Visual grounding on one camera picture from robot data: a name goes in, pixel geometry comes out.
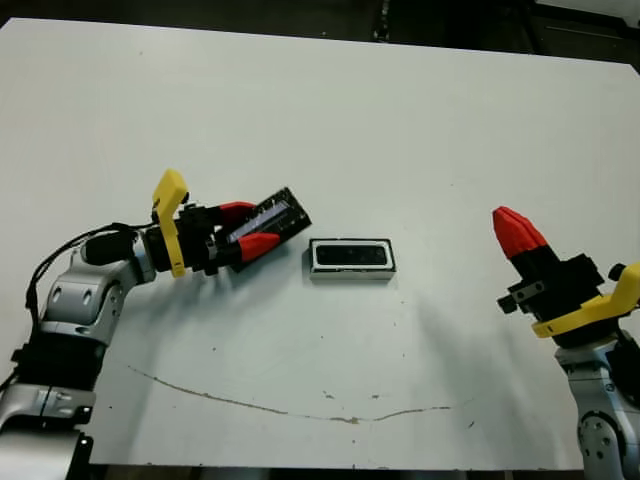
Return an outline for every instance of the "small black device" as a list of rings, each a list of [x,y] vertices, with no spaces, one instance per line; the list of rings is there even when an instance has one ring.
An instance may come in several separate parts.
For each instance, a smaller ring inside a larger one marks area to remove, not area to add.
[[[388,280],[396,272],[388,239],[314,238],[309,262],[313,279]]]
[[[284,187],[256,205],[233,228],[223,228],[216,232],[215,236],[217,242],[224,245],[233,243],[250,233],[276,233],[280,236],[280,244],[282,244],[309,225],[311,225],[309,215],[291,193],[291,190]],[[240,272],[251,263],[245,262],[233,265],[231,268]]]

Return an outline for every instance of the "scratch mark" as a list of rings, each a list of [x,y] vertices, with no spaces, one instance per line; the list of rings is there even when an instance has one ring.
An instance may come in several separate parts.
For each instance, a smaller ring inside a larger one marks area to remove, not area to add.
[[[331,417],[328,420],[331,420],[332,422],[343,422],[343,423],[350,423],[351,425],[359,425],[361,420],[364,420],[363,418],[358,418],[358,417],[351,417],[351,418],[344,418],[344,417]]]
[[[275,413],[276,415],[288,415],[288,412],[285,412],[284,410],[277,410],[275,408],[263,407],[262,405],[256,405],[253,403],[240,402],[238,400],[232,400],[230,398],[216,397],[206,392],[204,393],[195,392],[193,390],[189,390],[188,388],[179,387],[178,385],[174,385],[173,383],[165,382],[164,380],[158,377],[153,377],[147,373],[141,372],[140,370],[133,368],[131,365],[127,365],[127,366],[129,367],[129,369],[133,370],[138,375],[142,375],[143,377],[148,378],[149,380],[153,380],[154,382],[157,382],[160,385],[169,387],[172,390],[177,390],[178,392],[188,393],[189,395],[196,395],[197,397],[208,398],[209,400],[215,400],[216,402],[228,403],[230,405],[237,405],[239,407],[254,408],[256,410],[262,410],[263,412]]]
[[[308,420],[321,420],[321,421],[325,421],[325,422],[340,422],[340,423],[346,423],[349,425],[360,425],[361,423],[373,423],[373,422],[383,422],[385,420],[388,420],[390,418],[393,417],[398,417],[400,415],[408,415],[408,414],[413,414],[413,413],[424,413],[424,412],[430,412],[433,410],[451,410],[453,407],[450,407],[448,405],[445,406],[435,406],[435,407],[428,407],[428,408],[413,408],[413,409],[409,409],[409,410],[400,410],[397,412],[392,412],[389,413],[387,415],[383,415],[381,417],[373,417],[373,418],[364,418],[364,417],[319,417],[316,415],[305,415],[305,414],[299,414],[299,413],[290,413],[290,412],[286,412],[284,410],[278,410],[277,408],[271,408],[271,407],[265,407],[264,405],[258,405],[255,403],[248,403],[248,402],[241,402],[239,400],[233,400],[231,398],[224,398],[224,397],[217,397],[215,395],[211,395],[210,393],[206,393],[206,392],[196,392],[194,390],[189,390],[188,388],[184,388],[184,387],[180,387],[178,385],[174,385],[173,383],[169,383],[165,380],[162,380],[158,377],[154,377],[152,375],[149,375],[148,373],[145,373],[141,370],[138,370],[137,368],[132,367],[131,365],[127,365],[127,368],[129,370],[131,370],[134,373],[137,373],[138,375],[141,375],[145,378],[148,378],[149,380],[152,380],[156,383],[159,383],[160,385],[163,385],[167,388],[170,388],[171,390],[175,390],[178,392],[182,392],[182,393],[186,393],[188,395],[195,395],[196,397],[202,397],[202,398],[206,398],[208,400],[214,400],[216,402],[221,402],[221,403],[226,403],[229,405],[235,405],[237,407],[245,407],[245,408],[252,408],[254,410],[260,410],[262,412],[267,412],[267,413],[273,413],[275,415],[286,415],[289,417],[293,417],[293,418],[304,418],[304,419],[308,419]],[[475,398],[471,398],[463,403],[461,403],[460,405],[457,405],[457,407],[463,407],[466,404],[472,402]]]
[[[389,418],[399,417],[400,415],[407,415],[408,413],[423,413],[430,410],[451,410],[451,407],[429,407],[429,408],[412,408],[410,410],[400,410],[399,412],[393,412],[382,417],[372,418],[371,422],[382,422]]]

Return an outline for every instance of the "black cable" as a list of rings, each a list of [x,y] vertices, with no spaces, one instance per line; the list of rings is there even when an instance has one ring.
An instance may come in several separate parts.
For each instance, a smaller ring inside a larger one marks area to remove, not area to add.
[[[7,379],[4,382],[2,382],[2,385],[0,385],[0,392],[5,390],[9,386],[9,384],[13,381],[13,379],[16,378],[16,375],[17,375],[17,372],[14,368],[13,372],[11,372],[11,375],[9,375]]]
[[[49,255],[47,258],[45,258],[35,269],[35,271],[33,272],[33,275],[31,276],[31,280],[29,282],[29,286],[27,287],[27,292],[26,292],[26,301],[25,301],[25,307],[27,310],[29,310],[29,313],[31,314],[31,333],[29,335],[29,340],[28,342],[31,341],[31,339],[33,338],[33,336],[37,333],[38,331],[38,323],[40,321],[39,319],[39,315],[38,315],[38,282],[42,279],[42,277],[44,276],[44,274],[47,272],[47,270],[49,270],[49,268],[51,267],[51,265],[53,265],[53,262],[64,252],[66,252],[67,250],[70,250],[71,248],[77,247],[78,245],[81,245],[82,242],[84,240],[86,240],[88,237],[92,237],[94,235],[97,235],[99,233],[105,233],[105,232],[134,232],[135,230],[142,230],[142,229],[146,229],[149,228],[151,226],[153,226],[154,223],[148,223],[146,225],[127,225],[124,223],[118,223],[118,222],[114,222],[110,225],[105,225],[104,227],[100,227],[100,228],[96,228],[93,230],[89,230],[88,232],[85,232],[81,235],[78,235],[74,238],[72,238],[71,240],[69,240],[68,242],[64,243],[61,247],[57,248],[51,255]],[[17,376],[17,370],[14,369],[13,372],[11,373],[11,375],[9,375],[9,377],[2,382],[2,384],[0,384],[0,392],[2,392],[3,390],[5,390],[13,381],[14,378],[16,378]]]

